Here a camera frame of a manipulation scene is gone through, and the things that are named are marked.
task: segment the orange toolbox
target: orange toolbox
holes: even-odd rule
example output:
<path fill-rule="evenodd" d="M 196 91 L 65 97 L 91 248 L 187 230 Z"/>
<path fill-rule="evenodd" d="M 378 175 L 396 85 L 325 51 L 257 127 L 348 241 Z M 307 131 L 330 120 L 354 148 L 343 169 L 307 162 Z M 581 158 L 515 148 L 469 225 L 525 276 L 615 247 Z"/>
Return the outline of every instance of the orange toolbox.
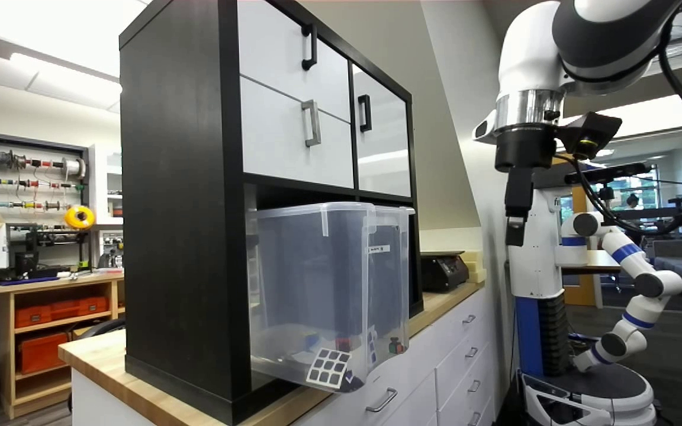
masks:
<path fill-rule="evenodd" d="M 79 300 L 78 315 L 91 315 L 97 312 L 105 312 L 109 308 L 106 297 L 86 297 Z"/>
<path fill-rule="evenodd" d="M 31 306 L 21 308 L 15 312 L 14 326 L 16 328 L 27 327 L 33 324 L 42 324 L 52 320 L 52 309 L 46 306 Z"/>
<path fill-rule="evenodd" d="M 20 372 L 23 375 L 62 366 L 65 362 L 57 355 L 57 346 L 67 343 L 67 333 L 50 334 L 23 340 L 17 347 L 20 353 Z"/>
<path fill-rule="evenodd" d="M 79 312 L 81 311 L 81 305 L 79 304 L 78 299 L 52 303 L 51 307 L 52 321 L 76 317 L 79 315 Z"/>

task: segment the clear plastic bin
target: clear plastic bin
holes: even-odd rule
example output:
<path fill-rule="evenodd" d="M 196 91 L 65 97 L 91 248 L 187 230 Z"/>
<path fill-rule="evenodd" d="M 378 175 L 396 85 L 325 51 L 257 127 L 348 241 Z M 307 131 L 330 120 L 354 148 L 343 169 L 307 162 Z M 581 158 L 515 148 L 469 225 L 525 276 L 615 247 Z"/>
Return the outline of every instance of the clear plastic bin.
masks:
<path fill-rule="evenodd" d="M 249 213 L 252 368 L 351 392 L 406 351 L 413 213 L 360 202 Z"/>

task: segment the white label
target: white label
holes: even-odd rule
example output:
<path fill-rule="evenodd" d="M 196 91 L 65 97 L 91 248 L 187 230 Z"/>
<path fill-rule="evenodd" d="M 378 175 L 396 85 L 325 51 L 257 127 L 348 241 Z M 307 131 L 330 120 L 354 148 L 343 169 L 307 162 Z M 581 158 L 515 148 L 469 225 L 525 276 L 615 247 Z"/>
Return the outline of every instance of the white label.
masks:
<path fill-rule="evenodd" d="M 389 253 L 391 251 L 391 246 L 390 245 L 384 245 L 384 246 L 370 246 L 368 249 L 368 253 L 373 254 L 373 253 Z"/>

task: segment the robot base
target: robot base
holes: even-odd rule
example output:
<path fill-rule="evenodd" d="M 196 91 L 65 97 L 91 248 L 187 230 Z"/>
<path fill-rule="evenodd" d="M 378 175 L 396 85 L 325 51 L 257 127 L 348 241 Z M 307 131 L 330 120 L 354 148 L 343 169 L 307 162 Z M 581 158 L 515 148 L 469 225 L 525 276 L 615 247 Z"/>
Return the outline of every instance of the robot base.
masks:
<path fill-rule="evenodd" d="M 538 426 L 653 426 L 654 391 L 644 377 L 619 364 L 561 377 L 520 373 L 525 410 Z"/>

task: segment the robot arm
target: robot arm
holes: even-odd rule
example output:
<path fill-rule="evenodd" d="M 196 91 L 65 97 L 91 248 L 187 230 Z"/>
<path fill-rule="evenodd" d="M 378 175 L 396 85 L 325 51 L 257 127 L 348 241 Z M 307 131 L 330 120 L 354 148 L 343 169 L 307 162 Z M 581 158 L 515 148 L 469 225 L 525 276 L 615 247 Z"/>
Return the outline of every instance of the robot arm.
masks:
<path fill-rule="evenodd" d="M 662 28 L 682 0 L 547 1 L 523 11 L 501 48 L 496 108 L 473 131 L 496 143 L 495 168 L 508 172 L 507 237 L 523 245 L 534 167 L 549 168 L 558 138 L 578 159 L 593 159 L 620 127 L 620 119 L 589 113 L 559 126 L 568 94 L 622 89 L 646 72 Z"/>
<path fill-rule="evenodd" d="M 612 364 L 627 356 L 646 350 L 642 331 L 654 327 L 671 296 L 682 291 L 682 278 L 672 270 L 655 270 L 646 261 L 646 254 L 633 244 L 617 227 L 601 226 L 597 213 L 579 213 L 562 225 L 563 239 L 596 237 L 604 250 L 633 277 L 636 293 L 628 302 L 622 319 L 615 328 L 601 337 L 594 346 L 573 359 L 581 372 L 599 364 Z"/>

